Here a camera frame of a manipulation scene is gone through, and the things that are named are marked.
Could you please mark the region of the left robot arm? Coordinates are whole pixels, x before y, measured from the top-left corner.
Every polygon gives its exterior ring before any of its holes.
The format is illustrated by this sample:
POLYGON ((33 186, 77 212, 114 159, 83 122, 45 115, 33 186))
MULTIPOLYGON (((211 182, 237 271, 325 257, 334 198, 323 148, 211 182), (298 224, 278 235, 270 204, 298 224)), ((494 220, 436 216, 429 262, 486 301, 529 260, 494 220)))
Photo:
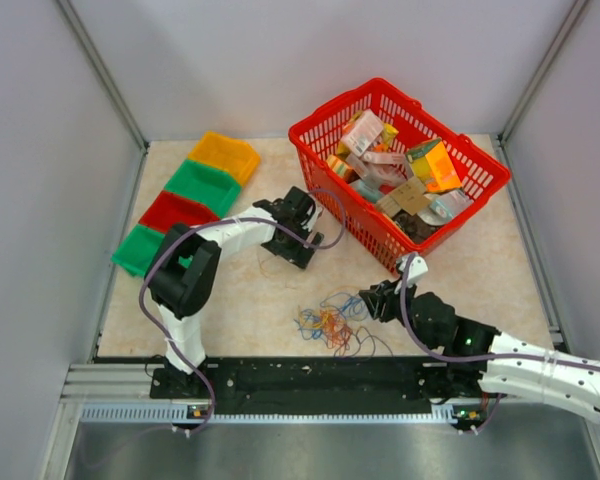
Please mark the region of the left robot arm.
POLYGON ((285 197, 259 200, 243 212, 217 222, 170 227, 145 276, 167 342, 166 359, 175 369, 172 384, 185 396, 206 387, 199 365, 206 353, 201 319, 222 261, 260 246, 305 269, 323 235, 313 227, 322 213, 316 201, 292 187, 285 197))

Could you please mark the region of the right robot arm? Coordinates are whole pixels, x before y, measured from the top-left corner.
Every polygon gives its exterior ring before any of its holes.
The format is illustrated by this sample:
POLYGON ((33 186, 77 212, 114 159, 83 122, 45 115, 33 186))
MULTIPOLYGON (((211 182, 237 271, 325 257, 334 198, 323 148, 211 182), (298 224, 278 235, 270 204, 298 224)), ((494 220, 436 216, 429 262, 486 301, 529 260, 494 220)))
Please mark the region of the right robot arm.
POLYGON ((476 389, 524 398, 600 425, 600 361, 539 347, 491 325, 458 315, 432 292, 383 281, 359 296, 370 316, 397 320, 423 351, 444 362, 456 394, 476 389))

